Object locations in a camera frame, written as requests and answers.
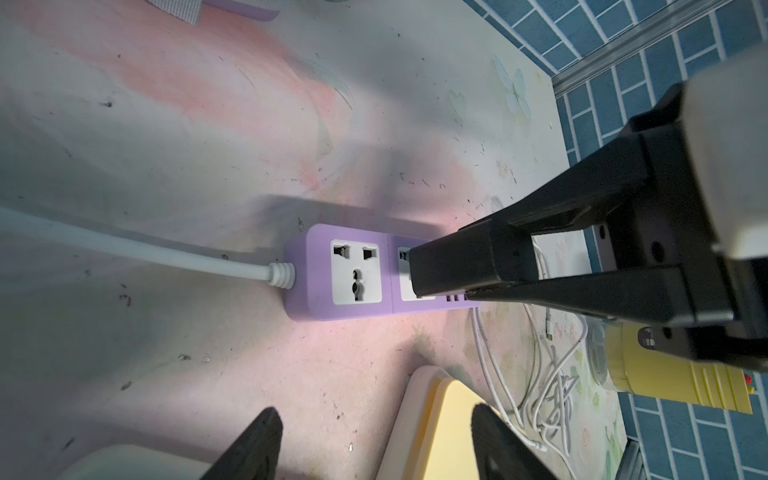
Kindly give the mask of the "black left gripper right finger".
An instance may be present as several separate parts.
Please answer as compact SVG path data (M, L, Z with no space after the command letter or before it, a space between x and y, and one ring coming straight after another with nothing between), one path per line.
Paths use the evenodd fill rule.
M556 479L487 404L474 406L471 434L480 479Z

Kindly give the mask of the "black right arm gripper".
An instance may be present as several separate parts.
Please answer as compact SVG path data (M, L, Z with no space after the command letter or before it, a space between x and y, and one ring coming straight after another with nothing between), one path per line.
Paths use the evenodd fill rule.
M730 259L721 245L684 134L685 87L674 84L586 159L460 230L480 233L494 223L536 236L602 224L600 260L612 272L508 282L467 296L637 321L649 325L659 352L766 367L767 257Z

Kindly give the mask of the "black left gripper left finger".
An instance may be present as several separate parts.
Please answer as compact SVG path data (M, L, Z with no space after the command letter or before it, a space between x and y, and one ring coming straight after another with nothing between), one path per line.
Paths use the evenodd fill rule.
M201 480L273 480L281 449L283 423L274 407L265 408L211 465Z

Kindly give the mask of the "yellow top kitchen scale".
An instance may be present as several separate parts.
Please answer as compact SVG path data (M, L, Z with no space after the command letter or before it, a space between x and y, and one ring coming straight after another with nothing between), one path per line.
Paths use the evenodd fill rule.
M484 400L437 366L410 377L378 479L478 479L471 417Z

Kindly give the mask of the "blue top kitchen scale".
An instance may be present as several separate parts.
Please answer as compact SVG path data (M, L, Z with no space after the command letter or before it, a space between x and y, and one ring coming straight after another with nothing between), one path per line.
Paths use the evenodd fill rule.
M121 444L83 457L58 479L200 479L210 467L210 463Z

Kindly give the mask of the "purple power strip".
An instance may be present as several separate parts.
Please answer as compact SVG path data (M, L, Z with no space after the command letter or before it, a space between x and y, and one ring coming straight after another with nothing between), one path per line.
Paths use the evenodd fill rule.
M409 250L423 242L336 225L310 227L285 248L296 271L285 293L286 313L295 321L335 321L477 307L458 292L415 294Z

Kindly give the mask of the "black charger adapter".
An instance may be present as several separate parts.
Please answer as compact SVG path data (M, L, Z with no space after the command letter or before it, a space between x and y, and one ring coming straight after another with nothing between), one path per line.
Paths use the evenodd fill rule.
M408 261L413 290L420 297L539 279L531 236L499 220L413 247Z

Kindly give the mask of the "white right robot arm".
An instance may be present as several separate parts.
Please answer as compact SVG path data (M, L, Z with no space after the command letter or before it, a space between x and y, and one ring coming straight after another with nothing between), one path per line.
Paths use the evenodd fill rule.
M428 246L419 294L615 323L622 390L750 413L767 368L767 50L673 85L519 202Z

